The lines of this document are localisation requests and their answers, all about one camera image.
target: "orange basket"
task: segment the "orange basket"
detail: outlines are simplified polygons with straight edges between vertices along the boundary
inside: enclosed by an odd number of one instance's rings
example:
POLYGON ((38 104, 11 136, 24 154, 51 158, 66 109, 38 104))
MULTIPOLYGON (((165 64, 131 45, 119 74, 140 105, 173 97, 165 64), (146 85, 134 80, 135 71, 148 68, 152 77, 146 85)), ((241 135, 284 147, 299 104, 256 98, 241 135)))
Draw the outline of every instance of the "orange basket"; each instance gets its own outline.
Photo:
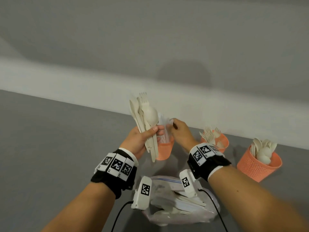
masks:
POLYGON ((281 167, 282 160, 276 152, 272 153, 272 157, 270 158, 271 163, 266 165, 253 157, 250 152, 250 147, 238 162, 237 169, 251 177, 253 180, 260 182, 281 167))
POLYGON ((159 156, 156 160, 166 160, 170 157, 174 145, 174 138, 171 136, 169 143, 158 143, 159 156))
MULTIPOLYGON (((217 143, 218 143, 218 141, 220 141, 222 144, 223 144, 223 146, 224 146, 224 148, 219 148, 219 147, 216 147, 217 149, 218 149, 218 151, 220 151, 222 154, 223 154, 223 152, 225 151, 225 149, 229 146, 229 140, 227 139, 227 137, 223 134, 223 133, 221 133, 221 135, 220 135, 220 137, 218 137, 218 138, 215 138, 215 141, 216 141, 216 145, 217 145, 217 143)), ((207 141, 204 139, 204 138, 202 138, 201 137, 201 140, 200 140, 200 143, 206 143, 207 141)))

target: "person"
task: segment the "person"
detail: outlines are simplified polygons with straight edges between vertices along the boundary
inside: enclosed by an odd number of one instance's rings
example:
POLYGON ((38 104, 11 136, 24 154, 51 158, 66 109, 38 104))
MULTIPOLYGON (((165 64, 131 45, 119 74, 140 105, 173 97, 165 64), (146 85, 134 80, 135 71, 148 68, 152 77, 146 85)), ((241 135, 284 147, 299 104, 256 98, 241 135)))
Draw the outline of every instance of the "person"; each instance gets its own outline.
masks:
MULTIPOLYGON (((169 128, 175 141, 188 153, 198 147, 199 142, 194 139, 185 122, 174 119, 174 126, 169 128)), ((125 159, 125 162, 132 167, 129 167, 132 170, 128 178, 124 178, 126 181, 112 176, 106 171, 100 171, 104 161, 108 160, 105 158, 102 164, 96 168, 91 183, 49 222, 42 232, 101 231, 115 199, 121 195, 121 190, 131 189, 132 183, 134 183, 129 178, 134 173, 133 169, 136 170, 138 166, 137 160, 145 152, 145 141, 156 132, 158 135, 162 135, 163 129, 163 126, 155 126, 143 133, 140 133, 137 127, 132 129, 120 148, 109 154, 115 159, 121 155, 119 158, 125 159)), ((111 169, 113 164, 115 162, 112 164, 109 162, 109 166, 105 165, 103 169, 111 169)), ((247 175, 230 164, 215 169, 208 176, 204 175, 203 178, 209 182, 218 198, 244 231, 309 231, 307 222, 292 206, 274 197, 247 175)))

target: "orange container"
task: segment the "orange container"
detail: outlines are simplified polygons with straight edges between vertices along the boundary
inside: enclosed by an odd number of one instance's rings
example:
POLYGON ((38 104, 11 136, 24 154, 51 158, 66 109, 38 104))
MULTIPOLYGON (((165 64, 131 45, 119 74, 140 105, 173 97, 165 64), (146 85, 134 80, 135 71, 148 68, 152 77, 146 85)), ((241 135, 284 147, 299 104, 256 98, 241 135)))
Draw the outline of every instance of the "orange container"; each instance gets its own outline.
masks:
POLYGON ((253 180, 260 182, 281 167, 282 160, 276 152, 272 153, 272 157, 270 158, 271 163, 266 165, 253 157, 250 152, 250 147, 238 162, 237 169, 251 177, 253 180))
POLYGON ((170 157, 174 145, 174 138, 171 136, 169 143, 158 143, 159 156, 156 160, 166 160, 170 157))
MULTIPOLYGON (((218 138, 215 138, 215 141, 216 141, 216 144, 218 143, 218 141, 220 141, 222 144, 223 144, 223 146, 224 146, 224 148, 218 148, 217 147, 217 149, 218 149, 218 151, 220 151, 222 154, 223 154, 223 152, 225 151, 225 149, 229 146, 229 140, 227 139, 227 137, 223 134, 223 133, 221 133, 221 136, 220 137, 218 137, 218 138)), ((204 138, 202 138, 201 137, 201 140, 200 140, 200 143, 203 143, 203 142, 207 142, 204 138)))

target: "wire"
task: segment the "wire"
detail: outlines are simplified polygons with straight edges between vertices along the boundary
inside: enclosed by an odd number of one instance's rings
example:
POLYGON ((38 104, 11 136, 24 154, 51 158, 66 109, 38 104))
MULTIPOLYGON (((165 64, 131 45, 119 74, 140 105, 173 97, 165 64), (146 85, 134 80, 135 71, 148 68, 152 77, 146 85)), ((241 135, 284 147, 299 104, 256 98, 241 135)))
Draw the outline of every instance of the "wire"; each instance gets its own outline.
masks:
POLYGON ((114 225, 113 225, 113 228, 112 228, 111 232, 113 232, 114 227, 115 227, 116 222, 117 222, 117 219, 118 219, 118 217, 119 217, 121 211, 123 210, 123 208, 124 208, 127 204, 133 204, 133 201, 126 202, 126 203, 122 206, 122 208, 121 208, 120 211, 118 212, 118 215, 117 215, 117 217, 116 217, 116 220, 115 220, 115 222, 114 222, 114 225))
POLYGON ((224 226, 224 228, 225 228, 225 231, 228 232, 228 230, 227 230, 227 228, 226 228, 226 226, 225 226, 225 224, 224 224, 224 222, 223 222, 223 220, 222 220, 222 217, 221 217, 221 215, 220 215, 220 213, 219 213, 219 211, 218 211, 218 209, 217 209, 217 206, 216 206, 216 204, 214 203, 214 201, 212 200, 211 196, 210 196, 206 191, 204 191, 203 189, 199 189, 198 191, 203 191, 203 192, 205 192, 205 193, 209 196, 209 198, 211 199, 211 202, 214 204, 214 207, 215 207, 216 210, 217 210, 217 213, 218 213, 218 215, 219 215, 219 217, 220 217, 220 219, 221 219, 221 222, 222 222, 222 224, 223 224, 223 226, 224 226))

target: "person's left hand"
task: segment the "person's left hand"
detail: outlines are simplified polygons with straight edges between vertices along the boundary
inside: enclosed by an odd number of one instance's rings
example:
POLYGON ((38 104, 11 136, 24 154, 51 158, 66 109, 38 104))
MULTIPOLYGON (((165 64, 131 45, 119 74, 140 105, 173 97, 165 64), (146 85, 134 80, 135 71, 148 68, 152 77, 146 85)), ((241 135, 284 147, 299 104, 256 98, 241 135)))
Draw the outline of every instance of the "person's left hand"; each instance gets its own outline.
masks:
POLYGON ((129 132, 129 135, 120 145, 120 147, 127 149, 128 151, 132 152, 137 159, 140 159, 146 151, 145 141, 152 137, 155 133, 157 133, 157 135, 163 135, 164 125, 155 126, 143 133, 140 133, 136 126, 129 132))

